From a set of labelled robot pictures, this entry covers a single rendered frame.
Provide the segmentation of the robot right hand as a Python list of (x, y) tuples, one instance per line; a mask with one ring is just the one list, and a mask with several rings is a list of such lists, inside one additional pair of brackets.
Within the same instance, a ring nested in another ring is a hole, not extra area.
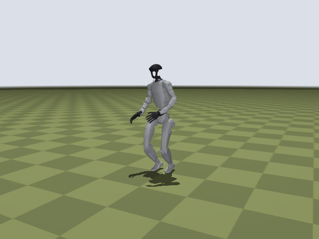
[(142, 111), (137, 112), (136, 114), (134, 114), (131, 119), (130, 119), (130, 123), (132, 124), (132, 121), (136, 118), (136, 117), (140, 117), (140, 114), (142, 114)]

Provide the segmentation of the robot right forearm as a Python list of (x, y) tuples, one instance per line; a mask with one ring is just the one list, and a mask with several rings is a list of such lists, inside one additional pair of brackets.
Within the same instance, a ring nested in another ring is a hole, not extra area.
[[(145, 101), (144, 101), (143, 106), (141, 107), (140, 111), (142, 111), (142, 112), (144, 113), (144, 112), (146, 111), (146, 109), (147, 109), (148, 106), (149, 106), (149, 105), (148, 105), (147, 103), (145, 103)], [(142, 116), (143, 113), (140, 114), (140, 116)]]

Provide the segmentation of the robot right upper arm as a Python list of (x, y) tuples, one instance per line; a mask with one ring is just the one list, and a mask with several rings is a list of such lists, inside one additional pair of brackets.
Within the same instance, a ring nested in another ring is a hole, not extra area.
[(152, 102), (152, 93), (151, 93), (151, 87), (150, 87), (151, 84), (148, 84), (147, 88), (148, 88), (148, 91), (147, 91), (147, 98), (145, 100), (145, 103), (147, 104), (150, 104)]

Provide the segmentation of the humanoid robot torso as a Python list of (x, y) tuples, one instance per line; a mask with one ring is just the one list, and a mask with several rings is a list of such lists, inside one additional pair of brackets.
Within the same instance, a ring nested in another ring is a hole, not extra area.
[[(167, 90), (162, 85), (162, 82), (166, 80), (163, 80), (163, 79), (158, 79), (158, 80), (159, 81), (157, 82), (155, 81), (151, 82), (150, 87), (151, 87), (151, 93), (153, 96), (155, 106), (158, 107), (159, 110), (162, 110), (170, 101), (170, 95), (168, 94)], [(163, 124), (166, 117), (169, 117), (169, 114), (165, 113), (162, 116), (159, 116), (156, 119), (156, 122)]]

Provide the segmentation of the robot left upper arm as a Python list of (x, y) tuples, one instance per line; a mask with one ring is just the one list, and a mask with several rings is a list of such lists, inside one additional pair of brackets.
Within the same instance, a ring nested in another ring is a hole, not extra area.
[[(176, 98), (176, 95), (173, 91), (172, 84), (170, 81), (163, 81), (162, 85), (167, 90), (167, 92), (171, 96), (171, 98), (173, 98), (173, 97)], [(176, 98), (176, 101), (177, 101), (177, 98)]]

